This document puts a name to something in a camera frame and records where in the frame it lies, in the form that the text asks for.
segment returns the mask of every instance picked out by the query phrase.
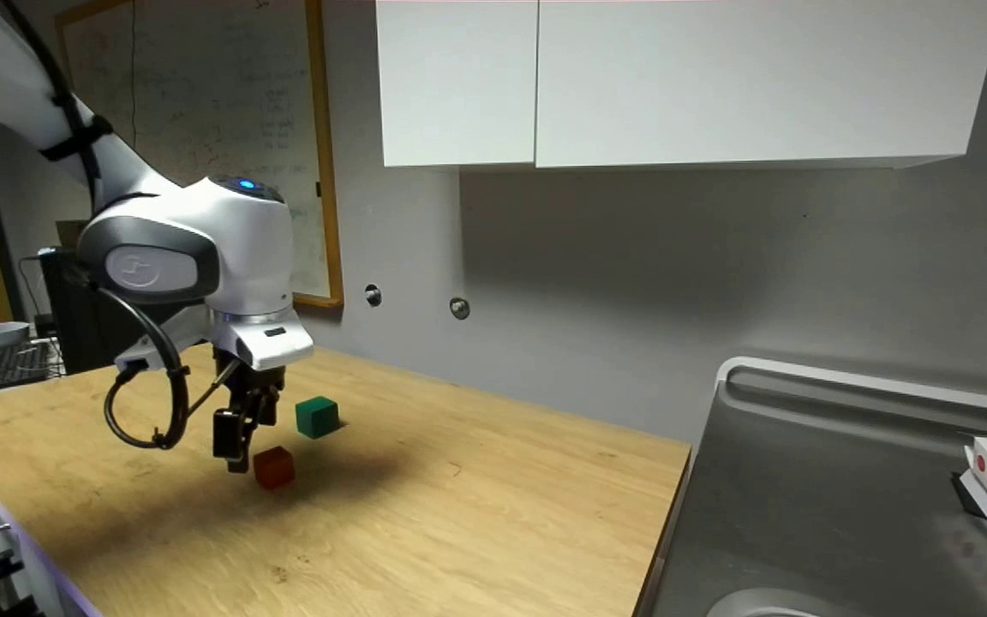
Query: wooden countertop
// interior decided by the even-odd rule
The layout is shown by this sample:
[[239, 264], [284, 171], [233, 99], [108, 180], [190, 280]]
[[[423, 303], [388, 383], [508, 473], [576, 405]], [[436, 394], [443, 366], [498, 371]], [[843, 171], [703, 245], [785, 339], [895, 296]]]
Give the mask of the wooden countertop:
[[[209, 352], [185, 357], [194, 399]], [[299, 468], [268, 494], [209, 456], [225, 391], [174, 453], [142, 453], [99, 418], [108, 382], [0, 391], [0, 501], [103, 613], [629, 613], [690, 456], [318, 350], [252, 436]], [[295, 432], [316, 394], [340, 402], [342, 432]], [[119, 402], [165, 424], [156, 373]]]

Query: cabinet door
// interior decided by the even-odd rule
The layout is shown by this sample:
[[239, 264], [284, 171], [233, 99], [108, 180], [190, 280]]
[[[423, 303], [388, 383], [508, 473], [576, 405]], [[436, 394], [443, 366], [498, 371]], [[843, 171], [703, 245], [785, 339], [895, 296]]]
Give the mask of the cabinet door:
[[538, 0], [375, 0], [385, 165], [535, 160]]
[[538, 165], [961, 154], [987, 0], [540, 0]]

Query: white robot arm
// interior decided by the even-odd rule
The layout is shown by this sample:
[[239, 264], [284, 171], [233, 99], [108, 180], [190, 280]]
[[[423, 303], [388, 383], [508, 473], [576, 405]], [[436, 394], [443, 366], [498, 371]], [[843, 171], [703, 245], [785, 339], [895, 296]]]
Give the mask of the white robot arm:
[[[205, 303], [214, 359], [233, 391], [230, 424], [251, 424], [251, 432], [258, 421], [271, 424], [282, 366], [311, 350], [311, 338], [291, 309], [286, 205], [247, 180], [202, 180], [180, 189], [156, 176], [60, 87], [28, 23], [17, 13], [13, 21], [0, 13], [0, 125], [80, 182], [89, 182], [94, 218], [80, 238], [80, 262], [94, 287], [122, 309]], [[185, 418], [170, 421], [177, 430], [151, 445], [174, 445]], [[233, 440], [239, 448], [219, 445], [214, 436], [214, 456], [239, 471], [251, 432]]]

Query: sink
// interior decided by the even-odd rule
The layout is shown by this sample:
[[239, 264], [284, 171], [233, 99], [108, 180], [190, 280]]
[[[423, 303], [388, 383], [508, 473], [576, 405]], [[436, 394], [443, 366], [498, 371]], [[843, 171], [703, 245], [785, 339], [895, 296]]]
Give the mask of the sink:
[[987, 394], [773, 359], [718, 371], [656, 617], [982, 617], [987, 525], [956, 501]]

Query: red block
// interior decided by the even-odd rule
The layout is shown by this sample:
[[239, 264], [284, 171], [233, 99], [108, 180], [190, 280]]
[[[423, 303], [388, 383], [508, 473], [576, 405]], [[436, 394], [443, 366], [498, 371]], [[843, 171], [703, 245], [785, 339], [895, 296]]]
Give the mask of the red block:
[[262, 486], [262, 492], [276, 492], [284, 485], [295, 481], [295, 460], [286, 448], [262, 448], [252, 456], [252, 481]]

